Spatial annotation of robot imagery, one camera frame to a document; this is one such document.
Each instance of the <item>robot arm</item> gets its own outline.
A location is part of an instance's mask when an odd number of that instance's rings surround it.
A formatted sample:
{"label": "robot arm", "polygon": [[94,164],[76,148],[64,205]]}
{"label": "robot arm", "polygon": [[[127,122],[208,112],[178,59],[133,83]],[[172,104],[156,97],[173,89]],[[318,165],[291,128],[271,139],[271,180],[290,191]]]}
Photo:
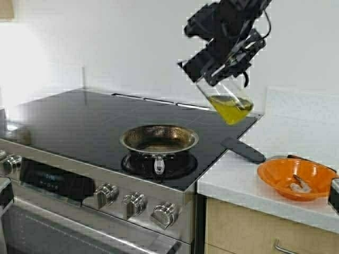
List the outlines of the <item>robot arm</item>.
{"label": "robot arm", "polygon": [[266,46],[265,38],[253,24],[263,12],[270,25],[265,9],[271,0],[221,0],[205,5],[189,20],[184,31],[186,36],[198,36],[208,41],[207,46],[185,64],[179,66],[193,82],[204,78],[215,86],[221,80],[244,74],[250,60]]}

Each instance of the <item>digital display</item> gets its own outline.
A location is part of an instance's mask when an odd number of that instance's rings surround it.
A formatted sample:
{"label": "digital display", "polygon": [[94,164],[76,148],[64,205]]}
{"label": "digital display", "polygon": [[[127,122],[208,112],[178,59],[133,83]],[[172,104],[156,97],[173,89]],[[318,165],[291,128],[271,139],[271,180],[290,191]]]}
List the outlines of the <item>digital display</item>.
{"label": "digital display", "polygon": [[20,180],[76,201],[94,193],[92,179],[27,158],[22,160]]}

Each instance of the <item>oven door handle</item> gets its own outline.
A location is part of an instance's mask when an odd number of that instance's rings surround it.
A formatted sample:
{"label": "oven door handle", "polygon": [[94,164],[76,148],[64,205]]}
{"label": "oven door handle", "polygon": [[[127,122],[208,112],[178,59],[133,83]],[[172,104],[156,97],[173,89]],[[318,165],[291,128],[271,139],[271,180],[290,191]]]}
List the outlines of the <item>oven door handle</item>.
{"label": "oven door handle", "polygon": [[123,253],[128,253],[128,254],[140,254],[140,253],[141,254],[160,254],[160,253],[168,254],[168,253],[171,253],[171,254],[174,254],[174,253],[177,253],[177,251],[179,250],[181,246],[180,242],[172,238],[159,235],[158,237],[156,237],[154,241],[152,241],[152,243],[149,246],[143,247],[141,245],[137,245],[123,238],[115,237],[112,234],[109,234],[102,230],[95,229],[91,226],[79,223],[77,221],[63,217],[59,214],[45,210],[30,202],[20,199],[19,197],[15,197],[14,204],[15,206],[18,206],[21,209],[31,212],[44,219],[47,219],[52,222],[56,222],[57,224],[64,226],[66,228],[72,229],[82,235],[85,235],[92,239],[103,242]]}

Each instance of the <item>control panel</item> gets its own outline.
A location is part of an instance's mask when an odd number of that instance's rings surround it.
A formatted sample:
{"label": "control panel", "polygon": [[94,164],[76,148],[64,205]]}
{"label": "control panel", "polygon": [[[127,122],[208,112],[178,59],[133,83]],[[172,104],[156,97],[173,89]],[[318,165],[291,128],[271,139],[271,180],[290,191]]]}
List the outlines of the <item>control panel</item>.
{"label": "control panel", "polygon": [[133,186],[105,183],[0,150],[0,176],[19,182],[22,187],[86,206],[138,224],[173,238],[187,230],[192,215],[175,204],[133,191]]}

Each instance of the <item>control knob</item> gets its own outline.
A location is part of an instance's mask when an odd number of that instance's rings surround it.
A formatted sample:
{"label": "control knob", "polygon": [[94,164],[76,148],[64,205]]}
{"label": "control knob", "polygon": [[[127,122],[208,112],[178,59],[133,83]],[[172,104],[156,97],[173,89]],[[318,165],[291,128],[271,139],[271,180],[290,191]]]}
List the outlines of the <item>control knob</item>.
{"label": "control knob", "polygon": [[111,205],[118,197],[119,189],[111,184],[103,184],[94,192],[94,205],[101,209],[106,205]]}
{"label": "control knob", "polygon": [[122,201],[123,219],[128,220],[133,216],[138,216],[146,208],[147,200],[144,194],[135,192],[131,195],[126,195]]}
{"label": "control knob", "polygon": [[4,150],[0,150],[0,161],[7,157],[7,152]]}
{"label": "control knob", "polygon": [[22,157],[19,155],[9,155],[2,162],[2,173],[4,175],[13,174],[20,170]]}
{"label": "control knob", "polygon": [[171,226],[177,218],[176,206],[168,202],[156,205],[150,215],[150,219],[164,230]]}

